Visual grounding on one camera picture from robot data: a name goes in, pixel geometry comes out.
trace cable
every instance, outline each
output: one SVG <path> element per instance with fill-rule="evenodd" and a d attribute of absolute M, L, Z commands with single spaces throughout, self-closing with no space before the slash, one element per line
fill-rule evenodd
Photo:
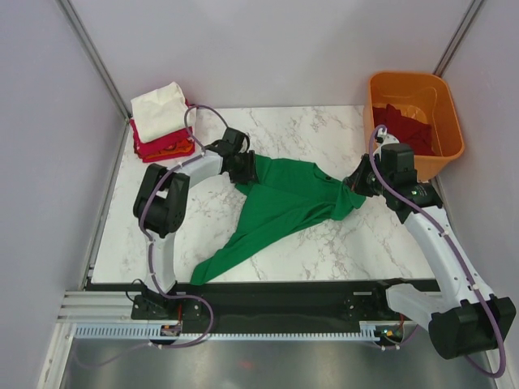
<path fill-rule="evenodd" d="M 200 108 L 200 109 L 208 109 L 209 111 L 213 112 L 214 114 L 216 114 L 221 120 L 222 122 L 224 123 L 225 127 L 228 127 L 227 126 L 227 122 L 225 121 L 225 119 L 213 108 L 211 107 L 208 107 L 207 105 L 191 105 L 187 110 L 186 112 L 184 113 L 184 126 L 186 127 L 186 131 L 187 133 L 193 138 L 193 140 L 198 144 L 200 145 L 201 149 L 202 149 L 202 153 L 199 154 L 198 156 L 194 156 L 193 158 L 190 158 L 189 160 L 185 161 L 182 165 L 187 165 L 187 164 L 190 164 L 192 162 L 195 162 L 196 160 L 199 160 L 200 158 L 202 158 L 205 154 L 205 146 L 193 135 L 193 133 L 191 132 L 191 130 L 189 129 L 189 126 L 187 125 L 187 115 L 189 114 L 189 112 L 192 110 L 192 109 L 195 109 L 195 108 Z M 153 266 L 153 245 L 154 245 L 154 240 L 153 240 L 153 237 L 152 235 L 146 231 L 146 229 L 144 228 L 144 220 L 146 219 L 146 215 L 148 214 L 148 210 L 150 208 L 150 205 L 153 201 L 153 198 L 155 198 L 155 196 L 157 195 L 157 192 L 159 191 L 159 189 L 161 188 L 162 184 L 164 183 L 164 181 L 171 175 L 173 174 L 173 172 L 175 172 L 176 170 L 180 169 L 180 167 L 182 165 L 177 165 L 175 166 L 174 168 L 170 169 L 163 177 L 162 179 L 157 183 L 157 185 L 155 186 L 155 188 L 153 189 L 153 192 L 152 194 L 150 195 L 148 201 L 146 202 L 146 205 L 144 206 L 144 210 L 143 210 L 143 213 L 139 219 L 139 227 L 140 227 L 140 230 L 143 232 L 143 234 L 146 236 L 146 238 L 149 240 L 149 245 L 148 245 L 148 270 L 150 272 L 150 274 L 152 275 L 152 282 L 153 284 L 155 285 L 155 288 L 157 289 L 158 293 L 163 296 L 163 298 L 166 298 L 168 300 L 184 300 L 184 299 L 191 299 L 191 300 L 196 300 L 196 301 L 199 301 L 201 302 L 202 304 L 204 304 L 205 306 L 208 307 L 208 310 L 209 310 L 209 325 L 207 327 L 207 329 L 204 331 L 204 333 L 199 336 L 198 338 L 194 339 L 194 340 L 191 340 L 189 342 L 186 342 L 186 343 L 181 343 L 181 344 L 170 344 L 170 345 L 166 345 L 166 344 L 154 344 L 152 343 L 151 341 L 149 342 L 146 342 L 146 343 L 139 343 L 139 344 L 136 344 L 135 346 L 133 347 L 130 347 L 129 349 L 125 350 L 124 352 L 122 353 L 119 353 L 118 355 L 114 356 L 114 357 L 111 357 L 109 359 L 107 359 L 106 361 L 103 361 L 103 362 L 100 362 L 100 363 L 95 363 L 95 364 L 86 364 L 86 363 L 83 363 L 82 361 L 79 360 L 78 356 L 77 356 L 77 353 L 75 352 L 75 348 L 74 350 L 72 351 L 72 357 L 74 358 L 74 361 L 75 363 L 78 364 L 79 367 L 83 368 L 83 369 L 87 369 L 87 370 L 92 370 L 92 369 L 98 369 L 98 368 L 101 368 L 105 365 L 108 365 L 109 363 L 113 362 L 113 361 L 116 361 L 117 359 L 119 359 L 120 357 L 124 357 L 125 355 L 127 355 L 128 353 L 132 353 L 134 352 L 135 350 L 139 350 L 141 348 L 144 348 L 144 347 L 147 347 L 147 346 L 155 346 L 157 348 L 185 348 L 185 347 L 189 347 L 189 346 L 194 346 L 195 344 L 199 344 L 201 343 L 205 336 L 207 336 L 207 334 L 211 331 L 212 329 L 212 325 L 214 324 L 214 312 L 212 311 L 212 307 L 209 305 L 209 303 L 203 299 L 202 297 L 198 297 L 198 296 L 192 296 L 192 295 L 183 295 L 183 296 L 170 296 L 168 294 L 166 294 L 162 289 L 161 289 L 161 286 L 158 284 L 157 282 L 157 277 L 155 276 L 155 270 L 154 270 L 154 266 Z"/>
<path fill-rule="evenodd" d="M 376 134 L 378 133 L 379 129 L 381 129 L 381 128 L 384 128 L 384 126 L 377 126 L 373 130 L 373 132 L 371 133 L 371 136 L 370 136 L 369 158 L 370 158 L 371 167 L 373 168 L 373 173 L 376 175 L 377 179 L 379 180 L 380 184 L 382 184 L 382 186 L 384 187 L 385 190 L 387 190 L 391 195 L 395 196 L 397 199 L 402 201 L 404 204 L 406 204 L 409 207 L 413 208 L 416 212 L 421 213 L 427 220 L 429 220 L 436 227 L 436 229 L 439 231 L 440 235 L 443 236 L 443 238 L 445 239 L 445 241 L 447 242 L 447 244 L 449 245 L 449 247 L 453 251 L 454 255 L 456 256 L 456 259 L 459 262 L 459 264 L 461 266 L 461 269 L 463 269 L 463 272 L 465 273 L 465 275 L 467 277 L 467 280 L 470 282 L 470 284 L 475 285 L 476 281 L 473 278 L 472 273 L 470 272 L 469 268 L 467 267 L 467 264 L 465 263 L 465 260 L 461 256 L 460 251 L 457 249 L 457 247 L 454 244 L 454 241 L 452 240 L 452 238 L 448 234 L 445 233 L 445 229 L 441 226 L 441 224 L 438 223 L 438 221 L 436 221 L 436 219 L 434 217 L 432 217 L 426 211 L 421 209 L 418 205 L 416 205 L 415 203 L 412 203 L 411 201 L 406 199 L 404 196 L 402 196 L 401 194 L 396 192 L 384 180 L 384 178 L 382 177 L 382 174 L 380 174 L 378 168 L 376 167 L 374 151 L 375 151 L 375 137 L 376 137 Z M 485 374 L 486 376 L 491 377 L 491 378 L 499 378 L 499 377 L 501 377 L 504 374 L 504 371 L 506 370 L 506 354 L 505 354 L 505 351 L 504 351 L 503 336 L 501 335 L 501 331 L 500 331 L 499 325 L 497 324 L 497 322 L 496 322 L 496 320 L 494 318 L 494 315 L 492 314 L 492 312 L 490 310 L 490 307 L 488 306 L 488 304 L 485 301 L 485 299 L 484 299 L 483 295 L 481 294 L 481 292 L 479 292 L 479 290 L 477 290 L 477 289 L 474 289 L 474 293 L 476 294 L 476 297 L 478 298 L 478 300 L 479 300 L 483 310 L 485 311 L 485 314 L 487 314 L 487 317 L 490 320 L 490 324 L 492 325 L 492 330 L 494 331 L 495 339 L 497 340 L 497 347 L 499 349 L 500 365 L 499 365 L 498 370 L 495 373 L 493 373 L 491 371 L 486 371 L 485 369 L 483 369 L 480 365 L 478 365 L 469 356 L 465 356 L 465 358 L 467 359 L 467 361 L 469 361 L 469 363 L 474 368 L 476 368 L 478 371 L 480 371 L 481 373 Z"/>
<path fill-rule="evenodd" d="M 205 154 L 205 146 L 193 135 L 193 133 L 191 132 L 191 130 L 189 129 L 189 126 L 187 125 L 187 115 L 189 114 L 189 112 L 192 110 L 192 109 L 195 109 L 195 108 L 200 108 L 200 109 L 208 109 L 210 110 L 211 112 L 213 112 L 214 114 L 216 114 L 220 119 L 221 121 L 224 123 L 225 127 L 228 127 L 227 125 L 227 122 L 225 121 L 225 119 L 213 108 L 211 107 L 208 107 L 207 105 L 192 105 L 191 107 L 189 107 L 186 112 L 184 113 L 184 125 L 186 126 L 186 131 L 187 133 L 193 138 L 193 140 L 200 145 L 200 147 L 202 148 L 202 153 L 199 154 L 198 156 L 194 156 L 193 158 L 190 158 L 189 160 L 187 160 L 186 162 L 184 162 L 182 165 L 176 165 L 175 167 L 173 167 L 172 169 L 168 170 L 166 172 L 166 174 L 164 174 L 164 176 L 162 176 L 162 178 L 159 180 L 159 182 L 157 183 L 157 185 L 155 186 L 155 188 L 153 188 L 153 191 L 152 193 L 150 194 L 149 196 L 149 199 L 148 201 L 146 202 L 146 205 L 144 205 L 144 209 L 143 209 L 143 213 L 140 217 L 140 220 L 139 220 L 139 227 L 140 227 L 140 230 L 142 231 L 142 233 L 144 234 L 144 236 L 148 239 L 149 243 L 148 243 L 148 270 L 149 270 L 149 273 L 151 275 L 151 278 L 152 278 L 152 282 L 153 284 L 155 285 L 155 288 L 157 289 L 157 292 L 163 296 L 163 298 L 166 298 L 168 300 L 184 300 L 184 299 L 191 299 L 191 300 L 196 300 L 196 301 L 199 301 L 201 302 L 202 304 L 204 304 L 208 310 L 209 310 L 209 325 L 207 327 L 207 329 L 204 331 L 204 333 L 199 336 L 198 338 L 194 339 L 194 340 L 191 340 L 189 342 L 186 342 L 186 343 L 182 343 L 182 344 L 171 344 L 171 345 L 162 345 L 162 346 L 157 346 L 159 348 L 184 348 L 184 347 L 189 347 L 189 346 L 193 346 L 195 344 L 198 344 L 198 343 L 201 343 L 205 336 L 207 336 L 207 334 L 211 331 L 212 329 L 212 325 L 214 324 L 214 312 L 212 311 L 212 307 L 209 305 L 209 303 L 203 299 L 202 297 L 199 297 L 199 296 L 193 296 L 193 295 L 183 295 L 183 296 L 170 296 L 168 294 L 166 294 L 164 292 L 164 290 L 162 290 L 161 286 L 159 285 L 158 281 L 157 281 L 157 277 L 155 275 L 155 268 L 153 266 L 153 247 L 154 247 L 154 244 L 155 244 L 155 241 L 152 237 L 152 234 L 149 233 L 146 228 L 144 227 L 144 220 L 146 219 L 146 215 L 148 214 L 148 211 L 149 211 L 149 208 L 150 206 L 152 205 L 152 201 L 153 199 L 155 198 L 155 196 L 157 195 L 157 192 L 159 191 L 159 189 L 162 187 L 162 185 L 164 184 L 164 182 L 168 179 L 169 176 L 171 176 L 175 171 L 179 170 L 182 166 L 184 165 L 188 165 L 188 164 L 191 164 L 197 160 L 199 160 L 200 158 L 202 158 Z"/>

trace folded white towel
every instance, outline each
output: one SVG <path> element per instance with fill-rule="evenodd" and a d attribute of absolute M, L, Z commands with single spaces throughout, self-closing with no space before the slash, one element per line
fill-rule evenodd
<path fill-rule="evenodd" d="M 131 109 L 143 143 L 185 128 L 186 98 L 177 83 L 132 99 Z M 193 109 L 187 116 L 187 124 L 194 126 L 195 120 L 196 109 Z"/>

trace folded clothes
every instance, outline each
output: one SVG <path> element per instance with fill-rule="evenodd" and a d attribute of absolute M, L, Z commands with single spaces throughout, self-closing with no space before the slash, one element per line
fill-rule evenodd
<path fill-rule="evenodd" d="M 195 152 L 195 143 L 186 129 L 175 131 L 149 143 L 142 143 L 133 119 L 130 120 L 130 124 L 133 130 L 135 154 L 143 162 L 157 162 L 169 158 L 190 156 Z"/>
<path fill-rule="evenodd" d="M 152 142 L 185 128 L 187 102 L 177 83 L 171 83 L 131 100 L 133 119 L 142 143 Z M 194 126 L 196 112 L 187 116 L 188 126 Z"/>

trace metal floor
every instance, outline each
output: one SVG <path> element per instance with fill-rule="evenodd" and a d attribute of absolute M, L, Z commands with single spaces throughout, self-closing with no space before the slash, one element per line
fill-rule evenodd
<path fill-rule="evenodd" d="M 84 363 L 104 361 L 135 340 L 75 340 Z M 486 356 L 476 361 L 488 367 Z M 400 351 L 325 341 L 214 340 L 192 348 L 143 348 L 100 369 L 67 367 L 71 389 L 495 389 L 464 358 L 445 361 L 425 331 Z"/>

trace red cloth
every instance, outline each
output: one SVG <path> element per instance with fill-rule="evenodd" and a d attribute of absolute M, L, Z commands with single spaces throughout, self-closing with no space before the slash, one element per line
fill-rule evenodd
<path fill-rule="evenodd" d="M 133 129 L 134 149 L 139 156 L 150 156 L 161 150 L 165 150 L 166 148 L 171 147 L 180 140 L 189 138 L 187 130 L 183 128 L 181 130 L 172 132 L 171 134 L 164 135 L 159 139 L 155 139 L 148 143 L 143 143 L 140 141 L 139 132 L 137 131 L 137 126 L 135 125 L 135 121 L 133 119 L 130 120 L 130 124 L 131 128 Z"/>
<path fill-rule="evenodd" d="M 432 151 L 431 126 L 413 118 L 402 116 L 400 110 L 388 104 L 386 108 L 373 108 L 375 126 L 386 125 L 388 133 L 394 135 L 400 143 L 411 146 L 417 156 L 434 156 Z"/>

